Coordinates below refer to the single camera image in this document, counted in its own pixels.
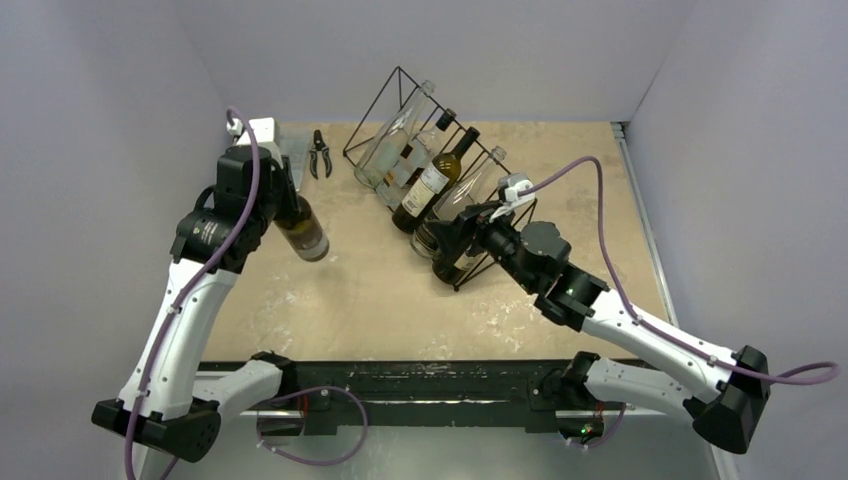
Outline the clear champagne bottle black label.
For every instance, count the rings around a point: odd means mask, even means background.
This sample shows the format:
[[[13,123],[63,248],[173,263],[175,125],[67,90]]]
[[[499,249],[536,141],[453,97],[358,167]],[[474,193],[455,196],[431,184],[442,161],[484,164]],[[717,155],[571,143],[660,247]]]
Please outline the clear champagne bottle black label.
[[[502,146],[495,146],[485,160],[481,160],[436,202],[410,238],[410,246],[415,253],[428,260],[438,253],[429,222],[453,221],[467,206],[484,202],[494,189],[495,177],[504,172],[502,165],[506,156]]]

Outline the green wine bottle white label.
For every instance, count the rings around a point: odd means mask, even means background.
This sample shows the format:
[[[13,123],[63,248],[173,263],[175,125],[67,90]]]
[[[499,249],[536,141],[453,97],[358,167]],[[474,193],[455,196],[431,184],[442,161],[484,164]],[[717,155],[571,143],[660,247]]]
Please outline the green wine bottle white label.
[[[300,259],[318,262],[328,254],[329,238],[303,196],[297,195],[296,207],[284,207],[278,212],[274,224]]]

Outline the olive green wine bottle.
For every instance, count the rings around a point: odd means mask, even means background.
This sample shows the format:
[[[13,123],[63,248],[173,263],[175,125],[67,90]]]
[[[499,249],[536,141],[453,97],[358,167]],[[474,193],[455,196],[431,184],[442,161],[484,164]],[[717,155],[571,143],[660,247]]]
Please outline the olive green wine bottle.
[[[493,196],[491,199],[486,200],[484,202],[489,202],[489,201],[494,201],[494,202],[497,202],[499,204],[497,187],[496,187],[496,195]],[[465,209],[462,210],[457,216],[463,215],[463,212],[465,211]],[[458,260],[450,260],[446,264],[436,264],[436,265],[434,265],[432,263],[432,270],[433,270],[433,273],[436,275],[436,277],[439,280],[441,280],[445,283],[448,283],[450,285],[455,285],[466,275],[466,273],[468,271],[470,271],[471,269],[476,267],[478,265],[478,263],[486,256],[488,256],[488,255],[484,255],[482,257],[476,257],[476,258],[469,258],[465,255],[461,255]]]

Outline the dark green wine bottle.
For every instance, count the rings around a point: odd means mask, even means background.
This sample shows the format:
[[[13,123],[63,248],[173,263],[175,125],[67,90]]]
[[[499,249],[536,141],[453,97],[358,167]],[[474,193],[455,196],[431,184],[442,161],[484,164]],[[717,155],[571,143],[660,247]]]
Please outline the dark green wine bottle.
[[[459,179],[462,159],[479,136],[477,128],[469,127],[452,150],[442,152],[430,161],[394,211],[392,222],[395,227],[411,234],[423,222],[435,203]]]

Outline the square clear bottle black cap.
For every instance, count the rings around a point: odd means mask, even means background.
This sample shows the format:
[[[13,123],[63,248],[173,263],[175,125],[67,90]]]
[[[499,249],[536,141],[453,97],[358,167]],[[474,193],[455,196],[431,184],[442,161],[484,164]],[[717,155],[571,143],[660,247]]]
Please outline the square clear bottle black cap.
[[[391,211],[397,209],[426,164],[442,149],[444,132],[455,119],[456,112],[446,109],[432,128],[416,133],[403,148],[398,162],[376,187],[378,199]]]

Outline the clear glass bottle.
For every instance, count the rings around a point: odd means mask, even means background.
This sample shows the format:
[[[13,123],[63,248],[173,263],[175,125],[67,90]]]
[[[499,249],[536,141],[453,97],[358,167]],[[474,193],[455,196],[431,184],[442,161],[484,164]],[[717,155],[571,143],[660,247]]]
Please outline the clear glass bottle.
[[[378,130],[355,165],[354,177],[357,181],[375,189],[396,165],[410,139],[415,122],[434,90],[435,84],[424,80],[404,107]]]

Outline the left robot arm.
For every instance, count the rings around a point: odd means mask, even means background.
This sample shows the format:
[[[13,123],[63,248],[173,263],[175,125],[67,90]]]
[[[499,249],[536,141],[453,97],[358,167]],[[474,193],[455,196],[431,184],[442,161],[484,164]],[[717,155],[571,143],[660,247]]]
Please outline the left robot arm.
[[[297,204],[288,158],[265,147],[233,146],[216,181],[176,227],[164,296],[140,359],[119,395],[99,401],[93,424],[124,439],[126,475],[162,475],[195,463],[224,422],[266,401],[284,409],[298,382],[285,359],[262,352],[212,381],[196,376],[219,311],[272,223]]]

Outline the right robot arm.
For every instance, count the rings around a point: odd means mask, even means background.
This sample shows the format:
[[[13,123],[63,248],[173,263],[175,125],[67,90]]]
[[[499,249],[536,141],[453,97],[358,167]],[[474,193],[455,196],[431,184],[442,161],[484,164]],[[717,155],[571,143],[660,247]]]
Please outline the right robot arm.
[[[452,220],[428,220],[437,260],[488,254],[552,323],[615,344],[645,361],[634,367],[579,354],[561,381],[576,407],[592,400],[625,402],[690,421],[711,445],[748,452],[771,395],[766,355],[702,340],[623,299],[622,293],[573,264],[571,245],[555,224],[531,221],[516,229],[492,202],[467,207]]]

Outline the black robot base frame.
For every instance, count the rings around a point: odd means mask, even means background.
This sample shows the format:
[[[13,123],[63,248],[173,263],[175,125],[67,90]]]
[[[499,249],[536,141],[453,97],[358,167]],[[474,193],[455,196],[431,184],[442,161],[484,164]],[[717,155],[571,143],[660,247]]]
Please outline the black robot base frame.
[[[283,393],[245,411],[260,420],[300,421],[305,435],[341,426],[519,428],[578,433],[579,418],[616,416],[619,400],[597,400],[567,378],[567,359],[490,361],[298,361]]]

